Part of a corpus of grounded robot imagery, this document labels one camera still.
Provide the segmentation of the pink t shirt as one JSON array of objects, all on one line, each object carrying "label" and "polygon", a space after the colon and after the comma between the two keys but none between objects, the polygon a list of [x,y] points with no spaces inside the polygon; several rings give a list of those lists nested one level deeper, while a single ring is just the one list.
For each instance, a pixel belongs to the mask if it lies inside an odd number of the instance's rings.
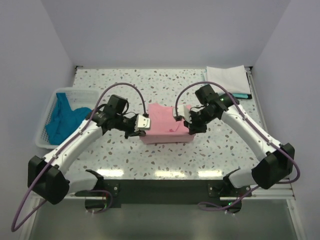
[{"label": "pink t shirt", "polygon": [[158,103],[148,106],[150,130],[145,132],[145,136],[139,137],[145,145],[189,143],[194,140],[195,135],[189,134],[184,122],[174,119],[173,110],[173,106],[163,106]]}]

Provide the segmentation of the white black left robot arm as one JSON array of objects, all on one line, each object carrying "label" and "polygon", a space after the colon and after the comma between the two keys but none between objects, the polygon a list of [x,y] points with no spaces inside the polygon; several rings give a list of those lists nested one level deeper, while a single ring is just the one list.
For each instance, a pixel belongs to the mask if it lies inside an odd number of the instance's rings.
[{"label": "white black left robot arm", "polygon": [[34,156],[28,162],[28,188],[56,205],[70,193],[71,181],[65,175],[78,156],[107,131],[124,132],[124,137],[144,137],[150,129],[151,120],[147,113],[127,117],[125,108],[129,102],[115,94],[108,102],[92,110],[80,126],[44,157]]}]

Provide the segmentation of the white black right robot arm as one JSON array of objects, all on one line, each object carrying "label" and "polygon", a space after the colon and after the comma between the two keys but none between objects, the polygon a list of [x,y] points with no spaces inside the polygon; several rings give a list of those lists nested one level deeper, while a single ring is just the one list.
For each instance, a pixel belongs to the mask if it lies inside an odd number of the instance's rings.
[{"label": "white black right robot arm", "polygon": [[224,176],[222,189],[227,196],[233,197],[242,187],[249,185],[267,190],[296,168],[294,147],[290,143],[282,144],[264,131],[231,94],[219,95],[207,84],[195,95],[203,108],[189,111],[189,119],[184,121],[189,134],[205,133],[208,123],[221,120],[241,137],[258,160],[252,168],[239,168]]}]

